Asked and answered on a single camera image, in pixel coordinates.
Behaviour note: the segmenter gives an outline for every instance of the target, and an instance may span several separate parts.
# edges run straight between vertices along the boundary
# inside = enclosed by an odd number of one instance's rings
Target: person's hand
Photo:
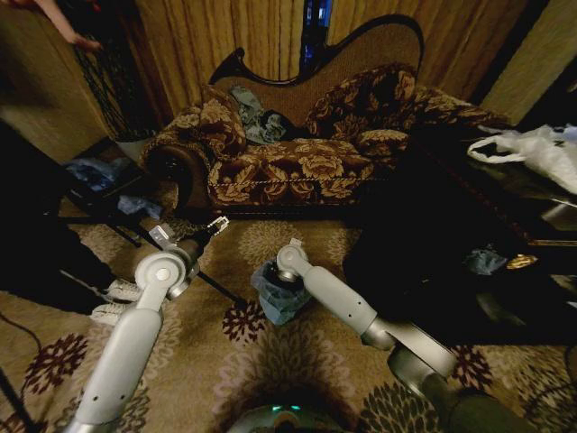
[[[90,41],[74,31],[69,20],[67,20],[54,0],[0,0],[0,3],[19,9],[41,9],[52,21],[66,42],[84,51],[94,52],[102,49],[100,42]]]

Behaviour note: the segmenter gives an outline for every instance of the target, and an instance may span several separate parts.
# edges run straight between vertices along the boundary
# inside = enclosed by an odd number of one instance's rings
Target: floral upholstery
[[[495,115],[468,102],[447,95],[438,88],[417,86],[411,107],[411,127],[441,124],[461,124],[463,126],[485,126],[509,128],[508,119]]]
[[[201,109],[197,106],[185,108],[174,120],[168,124],[154,139],[150,140],[142,149],[140,165],[147,167],[147,162],[152,152],[162,146],[177,146],[197,155],[210,171],[214,163],[211,152],[200,142]]]
[[[306,127],[316,137],[345,141],[371,129],[398,129],[395,115],[408,111],[414,91],[415,72],[408,65],[366,70],[319,98],[308,113]]]
[[[377,129],[360,134],[356,148],[361,155],[371,158],[379,171],[395,170],[398,160],[407,149],[408,135],[392,129]]]
[[[226,93],[203,86],[200,131],[204,143],[220,161],[232,161],[246,149],[243,123],[236,101]]]
[[[214,204],[351,204],[374,166],[347,142],[297,139],[249,145],[235,161],[218,161],[208,176]]]
[[[236,102],[211,87],[203,96],[202,109],[183,111],[145,147],[142,159],[146,166],[163,146],[186,149],[197,194],[206,191],[204,203],[215,207],[356,204],[367,185],[395,169],[419,128],[507,125],[504,117],[441,90],[415,86],[413,70],[401,64],[367,70],[330,89],[308,113],[305,127],[316,139],[249,145]]]

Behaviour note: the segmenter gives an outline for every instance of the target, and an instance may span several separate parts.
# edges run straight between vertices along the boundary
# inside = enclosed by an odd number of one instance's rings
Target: white shoe
[[[103,304],[92,310],[90,318],[95,322],[104,323],[106,325],[114,326],[120,318],[120,315],[127,309],[124,304]]]
[[[142,290],[133,282],[117,278],[108,286],[105,295],[112,300],[127,300],[136,302],[142,294]]]

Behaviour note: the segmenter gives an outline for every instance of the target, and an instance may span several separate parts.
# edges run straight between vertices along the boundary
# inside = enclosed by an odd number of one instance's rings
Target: beige curtain
[[[136,0],[162,90],[175,115],[237,47],[257,75],[298,74],[304,0]]]
[[[334,0],[327,39],[338,43],[381,15],[408,15],[425,36],[419,81],[467,99],[526,4],[527,0]]]

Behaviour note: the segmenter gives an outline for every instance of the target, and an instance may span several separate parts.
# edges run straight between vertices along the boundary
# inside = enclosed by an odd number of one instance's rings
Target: white plastic bag
[[[577,194],[577,127],[568,125],[561,132],[544,125],[527,133],[481,128],[486,132],[501,134],[483,138],[469,146],[467,154],[477,161],[491,164],[522,161],[525,165],[553,180],[572,194]],[[477,149],[487,144],[497,144],[498,152],[509,155],[487,156]]]

